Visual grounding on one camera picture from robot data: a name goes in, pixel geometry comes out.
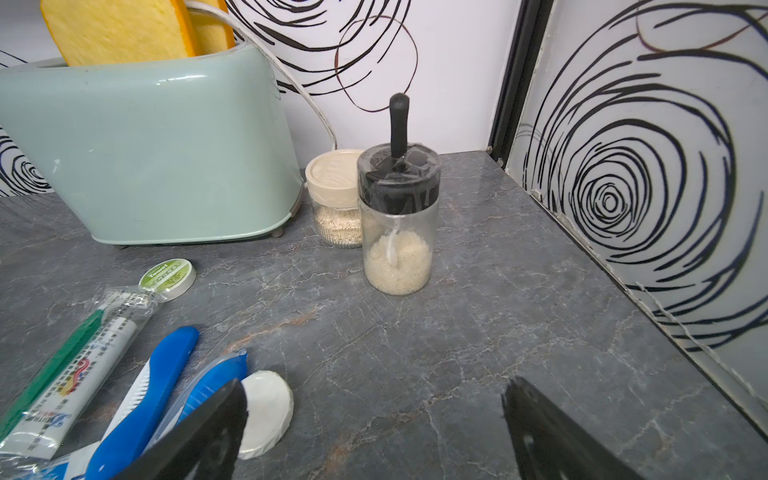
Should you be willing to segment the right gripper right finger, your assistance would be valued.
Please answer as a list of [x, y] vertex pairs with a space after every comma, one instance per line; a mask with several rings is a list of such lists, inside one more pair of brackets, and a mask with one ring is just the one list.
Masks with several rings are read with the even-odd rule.
[[502, 407], [521, 478], [640, 477], [526, 379], [508, 382]]

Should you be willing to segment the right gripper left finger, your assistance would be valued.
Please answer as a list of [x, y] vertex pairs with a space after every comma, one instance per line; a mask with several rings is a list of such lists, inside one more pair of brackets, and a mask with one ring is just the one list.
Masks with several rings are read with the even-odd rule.
[[245, 390], [232, 380], [116, 477], [230, 479], [247, 418]]

